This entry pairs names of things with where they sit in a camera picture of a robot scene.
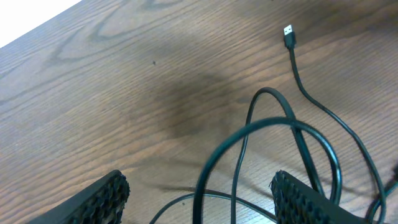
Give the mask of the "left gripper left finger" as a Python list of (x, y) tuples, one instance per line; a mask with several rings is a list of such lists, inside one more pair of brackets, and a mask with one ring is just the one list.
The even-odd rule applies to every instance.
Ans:
[(126, 176), (113, 170), (28, 224), (120, 224), (129, 194)]

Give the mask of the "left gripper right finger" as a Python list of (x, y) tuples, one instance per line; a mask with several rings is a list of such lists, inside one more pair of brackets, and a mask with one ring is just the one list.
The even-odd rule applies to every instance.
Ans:
[(357, 217), (290, 175), (280, 170), (271, 182), (277, 223), (366, 224)]

